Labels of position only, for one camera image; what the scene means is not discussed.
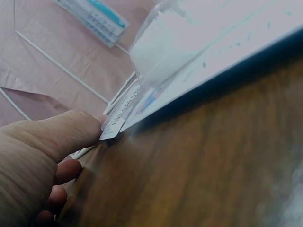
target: card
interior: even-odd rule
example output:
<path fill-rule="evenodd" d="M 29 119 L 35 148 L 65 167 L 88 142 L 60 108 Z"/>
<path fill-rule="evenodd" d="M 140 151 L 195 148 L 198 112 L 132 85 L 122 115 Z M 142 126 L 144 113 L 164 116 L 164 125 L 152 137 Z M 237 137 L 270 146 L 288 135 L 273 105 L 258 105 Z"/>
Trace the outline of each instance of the card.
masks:
<path fill-rule="evenodd" d="M 137 96 L 140 91 L 140 85 L 138 82 L 135 82 L 130 88 L 126 91 L 124 97 L 113 109 L 112 113 L 108 116 L 107 121 L 102 126 L 102 135 L 100 140 L 106 140 L 114 138 L 120 132 L 125 120 L 123 119 L 123 112 L 128 108 L 133 99 Z"/>

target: pill blister pack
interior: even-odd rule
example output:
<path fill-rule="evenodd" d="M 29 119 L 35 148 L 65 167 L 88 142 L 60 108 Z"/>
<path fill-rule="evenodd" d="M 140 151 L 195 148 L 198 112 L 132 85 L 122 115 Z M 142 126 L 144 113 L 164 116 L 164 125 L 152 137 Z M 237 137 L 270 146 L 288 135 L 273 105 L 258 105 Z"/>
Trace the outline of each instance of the pill blister pack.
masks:
<path fill-rule="evenodd" d="M 56 3 L 108 47 L 113 47 L 129 26 L 126 19 L 99 0 L 57 0 Z"/>

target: white stick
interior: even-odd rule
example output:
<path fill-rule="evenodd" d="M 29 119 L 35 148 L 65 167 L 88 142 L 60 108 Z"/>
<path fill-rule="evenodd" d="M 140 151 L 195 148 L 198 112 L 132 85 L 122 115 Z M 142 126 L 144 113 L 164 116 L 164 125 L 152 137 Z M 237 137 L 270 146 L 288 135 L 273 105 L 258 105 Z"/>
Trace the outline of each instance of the white stick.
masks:
<path fill-rule="evenodd" d="M 14 103 L 13 100 L 4 92 L 4 90 L 0 87 L 0 93 L 8 100 L 8 102 L 27 120 L 31 120 L 29 116 L 27 116 L 20 108 L 19 106 Z"/>
<path fill-rule="evenodd" d="M 74 74 L 72 74 L 70 71 L 68 71 L 65 67 L 63 67 L 59 62 L 57 62 L 55 59 L 53 59 L 51 56 L 49 56 L 46 52 L 44 52 L 42 49 L 40 49 L 37 45 L 35 45 L 32 41 L 30 41 L 28 38 L 26 38 L 22 33 L 20 33 L 18 30 L 15 30 L 16 33 L 23 38 L 25 41 L 27 41 L 29 44 L 31 44 L 35 49 L 37 49 L 41 54 L 43 54 L 46 58 L 48 58 L 52 63 L 54 63 L 56 66 L 58 66 L 60 69 L 62 69 L 65 73 L 70 75 L 73 79 L 75 79 L 77 82 L 79 82 L 81 85 L 83 85 L 85 88 L 87 88 L 91 93 L 95 94 L 97 97 L 102 99 L 104 102 L 109 103 L 109 101 L 99 94 L 97 91 L 95 91 L 92 87 L 84 83 L 81 79 L 76 77 Z"/>

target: paper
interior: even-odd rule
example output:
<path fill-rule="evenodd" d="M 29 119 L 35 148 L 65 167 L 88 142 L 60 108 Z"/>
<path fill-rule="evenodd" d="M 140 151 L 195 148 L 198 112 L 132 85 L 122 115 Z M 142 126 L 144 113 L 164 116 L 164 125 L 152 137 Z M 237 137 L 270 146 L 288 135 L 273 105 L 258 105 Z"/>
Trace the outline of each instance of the paper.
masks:
<path fill-rule="evenodd" d="M 303 29 L 299 0 L 276 0 L 210 45 L 176 77 L 148 91 L 133 108 L 121 131 L 128 129 L 185 93 L 250 56 Z"/>

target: finger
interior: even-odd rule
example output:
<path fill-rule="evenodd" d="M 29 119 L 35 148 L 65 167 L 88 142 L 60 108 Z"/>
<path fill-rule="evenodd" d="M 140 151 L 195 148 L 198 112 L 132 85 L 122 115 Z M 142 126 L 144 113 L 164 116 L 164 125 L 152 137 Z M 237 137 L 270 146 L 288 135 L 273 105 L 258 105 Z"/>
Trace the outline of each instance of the finger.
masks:
<path fill-rule="evenodd" d="M 69 154 L 94 145 L 101 135 L 101 122 L 82 111 L 68 111 L 42 121 L 22 121 L 6 130 L 59 163 Z"/>
<path fill-rule="evenodd" d="M 76 178 L 82 170 L 81 163 L 76 159 L 68 159 L 58 164 L 55 185 L 61 185 Z"/>
<path fill-rule="evenodd" d="M 34 226 L 49 226 L 54 222 L 54 215 L 48 210 L 41 211 L 34 219 Z"/>
<path fill-rule="evenodd" d="M 59 214 L 65 205 L 66 200 L 67 192 L 60 186 L 53 186 L 44 209 L 52 212 L 53 214 Z"/>

